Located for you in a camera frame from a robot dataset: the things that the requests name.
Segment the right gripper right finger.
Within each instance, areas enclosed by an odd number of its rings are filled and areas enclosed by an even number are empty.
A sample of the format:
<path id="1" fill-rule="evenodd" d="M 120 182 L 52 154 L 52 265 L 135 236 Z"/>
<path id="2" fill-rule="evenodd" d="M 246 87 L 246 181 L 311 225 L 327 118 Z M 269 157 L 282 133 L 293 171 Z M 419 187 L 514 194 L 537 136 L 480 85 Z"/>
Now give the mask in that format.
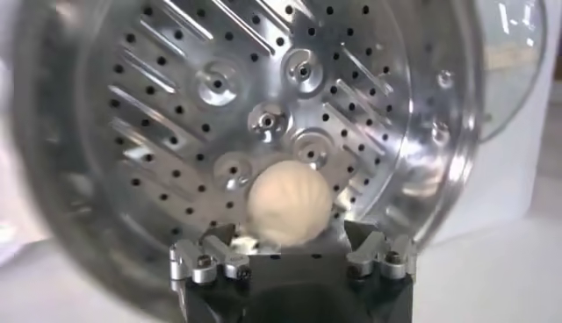
<path id="1" fill-rule="evenodd" d="M 417 252 L 407 235 L 388 237 L 373 225 L 348 220 L 344 221 L 344 230 L 351 245 L 346 254 L 351 277 L 370 276 L 378 267 L 383 278 L 401 280 L 410 276 L 415 280 Z"/>

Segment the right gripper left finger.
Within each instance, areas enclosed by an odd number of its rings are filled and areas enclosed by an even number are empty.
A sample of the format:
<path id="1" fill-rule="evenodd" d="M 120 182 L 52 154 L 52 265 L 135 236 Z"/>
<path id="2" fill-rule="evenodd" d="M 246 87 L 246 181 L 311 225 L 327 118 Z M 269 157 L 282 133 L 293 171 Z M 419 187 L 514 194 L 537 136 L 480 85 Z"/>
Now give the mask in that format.
<path id="1" fill-rule="evenodd" d="M 249 257 L 230 247 L 235 232 L 234 224 L 212 226 L 196 239 L 185 238 L 172 244 L 169 248 L 170 283 L 211 284 L 219 274 L 233 280 L 248 279 Z"/>

